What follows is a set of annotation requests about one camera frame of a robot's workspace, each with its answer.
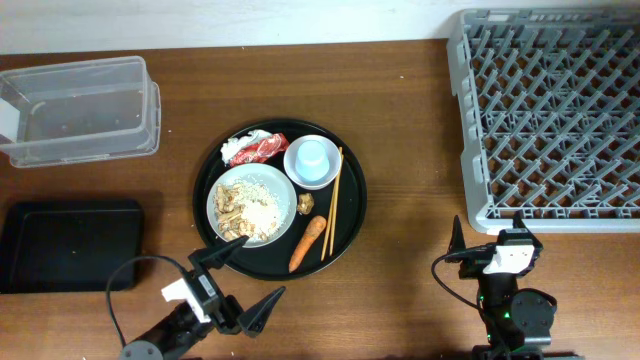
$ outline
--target rectangular black tray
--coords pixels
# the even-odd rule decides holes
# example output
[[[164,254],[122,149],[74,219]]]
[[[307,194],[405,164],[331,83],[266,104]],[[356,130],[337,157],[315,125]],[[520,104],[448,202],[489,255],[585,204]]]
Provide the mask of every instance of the rectangular black tray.
[[[134,200],[16,204],[0,238],[0,292],[103,291],[111,273],[140,252],[143,222]],[[134,283],[130,267],[112,289]]]

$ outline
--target carrot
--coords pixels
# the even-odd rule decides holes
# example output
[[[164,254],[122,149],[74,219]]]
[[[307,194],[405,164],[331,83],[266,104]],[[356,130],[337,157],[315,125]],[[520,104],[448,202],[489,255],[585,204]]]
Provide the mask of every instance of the carrot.
[[[327,220],[322,216],[318,215],[311,219],[309,225],[307,225],[307,229],[304,231],[304,235],[302,235],[302,239],[298,243],[296,250],[293,252],[291,256],[291,262],[289,262],[289,272],[294,272],[302,259],[307,254],[307,251],[311,248],[311,245],[314,241],[322,234],[324,228],[327,227]]]

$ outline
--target light blue cup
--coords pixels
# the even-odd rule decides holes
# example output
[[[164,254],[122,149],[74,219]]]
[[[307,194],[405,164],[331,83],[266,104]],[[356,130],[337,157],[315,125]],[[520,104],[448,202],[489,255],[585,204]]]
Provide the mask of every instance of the light blue cup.
[[[306,181],[322,179],[329,172],[327,149],[316,140],[303,142],[296,153],[295,168],[296,173]]]

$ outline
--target wooden table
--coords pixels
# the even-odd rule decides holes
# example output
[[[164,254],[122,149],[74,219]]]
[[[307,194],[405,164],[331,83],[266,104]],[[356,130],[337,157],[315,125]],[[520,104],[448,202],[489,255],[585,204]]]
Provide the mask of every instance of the wooden table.
[[[160,85],[162,137],[150,157],[35,170],[0,156],[1,218],[31,199],[131,197],[147,221],[144,250],[186,256],[203,246],[191,194],[210,149],[239,127],[273,116],[307,119],[358,156],[369,190],[353,246],[326,270],[287,283],[215,271],[221,288],[250,305],[279,285],[287,292],[257,339],[212,334],[189,355],[204,359],[435,358],[486,342],[477,312],[429,273],[454,215],[469,243],[495,241],[466,220],[460,113],[451,96],[444,41],[292,47],[152,50],[4,56],[0,69],[137,54]],[[520,282],[558,298],[551,351],[590,359],[640,354],[638,235],[540,235],[535,270]],[[146,268],[133,290],[113,296],[128,340],[168,314],[160,289],[175,269]],[[441,265],[468,298],[477,285]],[[0,296],[1,359],[114,359],[119,344],[103,293]]]

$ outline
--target black plate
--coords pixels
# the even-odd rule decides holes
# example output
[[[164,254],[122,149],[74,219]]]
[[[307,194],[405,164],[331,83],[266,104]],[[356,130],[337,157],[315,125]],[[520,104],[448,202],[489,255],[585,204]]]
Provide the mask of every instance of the black plate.
[[[104,291],[139,254],[143,217],[134,200],[14,205],[0,240],[0,292]],[[112,289],[132,287],[134,273],[123,269]]]
[[[309,221],[314,216],[322,215],[325,218],[327,217],[333,191],[333,184],[321,190],[310,191],[302,189],[292,182],[293,187],[296,189],[296,194],[310,192],[313,195],[315,206],[311,214],[300,215],[297,213],[293,224],[282,237],[266,246],[240,250],[228,265],[238,272],[261,280],[290,280],[313,274],[339,258],[358,234],[367,209],[367,186],[364,174],[358,160],[347,145],[333,133],[318,125],[294,119],[274,119],[251,125],[235,133],[232,137],[244,136],[249,131],[256,129],[262,129],[273,134],[283,133],[290,143],[304,135],[321,135],[333,141],[337,146],[342,146],[344,166],[340,178],[338,218],[336,220],[333,256],[326,256],[324,262],[320,261],[324,242],[324,233],[322,233],[314,242],[298,270],[289,273],[289,260],[293,250],[298,245]],[[228,170],[220,155],[221,147],[222,144],[213,149],[207,160],[205,160],[200,174],[198,174],[193,193],[193,211],[196,225],[200,236],[208,246],[224,242],[224,240],[217,238],[211,228],[207,219],[206,206],[207,195],[211,187],[218,177]],[[266,164],[285,173],[283,158],[284,152],[278,153],[267,160]]]

